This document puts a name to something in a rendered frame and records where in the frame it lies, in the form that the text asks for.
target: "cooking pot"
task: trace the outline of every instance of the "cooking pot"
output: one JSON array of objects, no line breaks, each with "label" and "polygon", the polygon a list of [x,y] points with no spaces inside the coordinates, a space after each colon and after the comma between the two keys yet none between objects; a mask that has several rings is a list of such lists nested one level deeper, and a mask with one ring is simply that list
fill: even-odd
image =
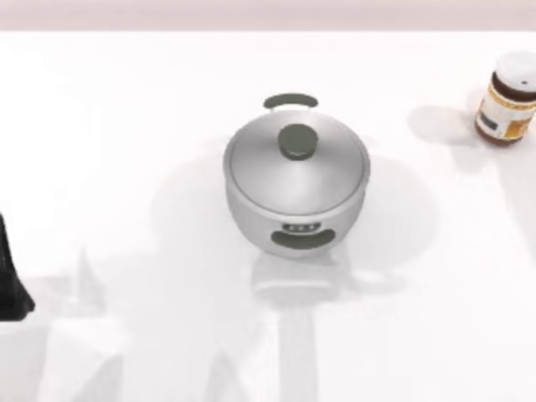
[{"label": "cooking pot", "polygon": [[[288,105],[296,107],[279,109]],[[270,112],[240,128],[225,149],[229,210],[245,238],[267,253],[321,254],[358,218],[369,153],[344,124],[312,111],[318,101],[309,95],[275,95],[264,106]]]}]

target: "pot rim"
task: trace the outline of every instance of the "pot rim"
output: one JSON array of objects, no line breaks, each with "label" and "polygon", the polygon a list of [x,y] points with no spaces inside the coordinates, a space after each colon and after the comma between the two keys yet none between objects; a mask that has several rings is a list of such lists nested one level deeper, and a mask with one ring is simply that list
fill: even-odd
[{"label": "pot rim", "polygon": [[[345,128],[349,129],[349,127],[346,127],[342,122],[340,122],[337,119],[334,119],[331,116],[324,115],[322,113],[318,113],[318,112],[315,112],[315,111],[303,111],[303,112],[304,113],[313,113],[315,115],[318,115],[318,116],[320,116],[322,118],[326,118],[328,120],[331,120],[334,123],[336,123],[338,125],[341,125],[341,126],[344,126]],[[273,111],[273,112],[271,112],[271,114],[273,114],[273,113],[285,113],[285,111]],[[355,133],[353,135],[353,139],[354,139],[356,145],[358,146],[359,151],[361,152],[361,157],[362,157],[362,160],[363,160],[363,174],[361,176],[361,181],[358,184],[358,186],[356,186],[355,190],[348,197],[346,197],[339,204],[337,204],[335,207],[332,207],[330,209],[327,209],[327,210],[324,210],[322,212],[318,212],[318,213],[315,213],[315,214],[289,215],[289,214],[282,214],[280,212],[277,212],[277,211],[274,211],[274,210],[271,210],[271,209],[267,209],[267,208],[261,206],[260,204],[258,204],[257,202],[253,201],[251,198],[249,198],[238,187],[238,185],[237,185],[237,183],[235,181],[235,177],[234,177],[233,173],[231,172],[231,168],[230,168],[230,159],[231,159],[232,151],[233,151],[233,149],[235,147],[235,143],[240,139],[240,136],[238,135],[240,130],[242,130],[242,128],[248,126],[250,123],[256,121],[257,119],[259,119],[259,117],[256,117],[255,119],[252,119],[252,120],[248,121],[246,124],[244,124],[234,134],[234,136],[230,139],[229,143],[227,144],[227,147],[225,148],[225,152],[224,152],[224,160],[223,160],[223,162],[224,162],[224,177],[225,177],[226,188],[227,188],[228,191],[230,191],[232,194],[234,194],[243,204],[245,204],[250,209],[253,209],[256,213],[258,213],[258,214],[260,214],[260,215],[262,215],[262,216],[264,216],[265,218],[268,218],[268,219],[275,219],[275,220],[279,220],[279,221],[286,220],[286,221],[290,221],[290,222],[293,222],[293,223],[296,223],[296,224],[305,224],[305,223],[310,222],[311,220],[323,221],[323,220],[326,220],[326,219],[330,219],[333,216],[337,216],[339,214],[342,214],[346,210],[350,209],[353,206],[353,203],[356,200],[356,198],[361,198],[361,196],[365,192],[365,189],[366,189],[367,185],[369,184],[370,173],[371,173],[371,166],[370,166],[371,162],[370,162],[369,151],[367,150],[367,148],[364,145],[364,143],[361,140],[361,138],[359,138],[359,136],[357,134],[355,134]]]}]

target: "white table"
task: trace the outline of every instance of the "white table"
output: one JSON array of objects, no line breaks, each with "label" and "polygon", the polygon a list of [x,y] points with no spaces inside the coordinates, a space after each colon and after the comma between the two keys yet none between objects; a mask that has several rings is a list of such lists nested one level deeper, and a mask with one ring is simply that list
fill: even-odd
[{"label": "white table", "polygon": [[[471,129],[496,58],[534,44],[2,34],[0,209],[20,276],[88,255],[130,337],[128,402],[534,401],[536,132],[498,150]],[[241,236],[221,172],[229,137],[285,91],[316,96],[373,163],[339,265],[305,278]],[[301,309],[255,296],[288,306],[306,296],[278,286],[303,280],[319,286]]]}]

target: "pot handle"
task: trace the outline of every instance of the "pot handle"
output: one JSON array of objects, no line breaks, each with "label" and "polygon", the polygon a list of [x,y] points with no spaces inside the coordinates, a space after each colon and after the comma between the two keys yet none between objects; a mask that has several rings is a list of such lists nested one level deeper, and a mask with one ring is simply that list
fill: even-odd
[{"label": "pot handle", "polygon": [[303,105],[309,107],[318,106],[318,100],[312,96],[305,94],[279,94],[273,95],[265,100],[264,107],[266,109],[274,109],[277,106],[283,105]]}]

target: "brown jar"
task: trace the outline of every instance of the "brown jar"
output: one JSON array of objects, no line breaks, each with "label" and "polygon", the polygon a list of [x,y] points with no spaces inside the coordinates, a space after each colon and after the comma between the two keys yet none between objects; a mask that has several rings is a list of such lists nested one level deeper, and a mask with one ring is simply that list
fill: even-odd
[{"label": "brown jar", "polygon": [[505,54],[492,74],[475,119],[485,140],[499,146],[520,141],[536,112],[536,54]]}]

